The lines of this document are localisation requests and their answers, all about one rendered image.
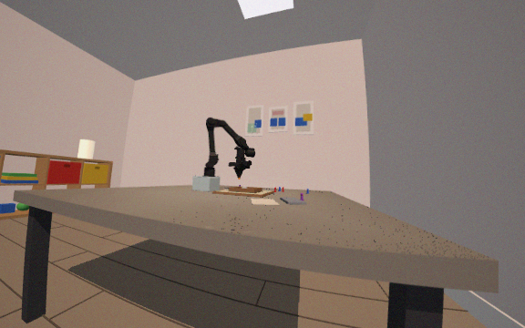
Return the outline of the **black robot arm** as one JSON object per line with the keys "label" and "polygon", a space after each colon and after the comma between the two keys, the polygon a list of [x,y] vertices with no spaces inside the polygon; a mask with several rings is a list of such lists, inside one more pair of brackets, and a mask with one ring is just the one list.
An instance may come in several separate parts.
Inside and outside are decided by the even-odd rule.
{"label": "black robot arm", "polygon": [[[237,149],[237,155],[236,156],[244,156],[244,152],[245,152],[245,156],[246,157],[252,157],[254,158],[255,156],[255,150],[254,148],[249,148],[248,145],[246,144],[246,140],[239,136],[226,122],[225,120],[218,120],[218,119],[214,119],[214,118],[207,118],[206,120],[206,127],[207,127],[207,130],[209,131],[209,142],[210,142],[210,159],[209,159],[209,162],[206,163],[206,167],[204,168],[204,176],[203,177],[215,177],[214,176],[214,173],[215,173],[215,169],[214,169],[214,165],[217,164],[218,162],[218,154],[215,153],[215,147],[214,147],[214,128],[215,127],[222,127],[235,141],[236,143],[236,148],[234,149]],[[244,166],[249,166],[252,165],[252,162],[250,160],[246,161],[246,160],[241,160],[240,162],[241,164],[243,164]],[[240,165],[241,165],[240,164]]]}

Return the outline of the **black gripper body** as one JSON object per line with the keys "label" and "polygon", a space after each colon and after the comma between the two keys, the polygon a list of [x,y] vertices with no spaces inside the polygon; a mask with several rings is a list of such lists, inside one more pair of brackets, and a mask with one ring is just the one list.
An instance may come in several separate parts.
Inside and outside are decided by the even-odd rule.
{"label": "black gripper body", "polygon": [[249,169],[250,168],[249,166],[244,166],[243,164],[240,163],[241,160],[245,160],[244,156],[236,156],[235,158],[236,158],[236,162],[230,162],[229,163],[229,167],[235,166],[235,168],[243,168],[243,169]]}

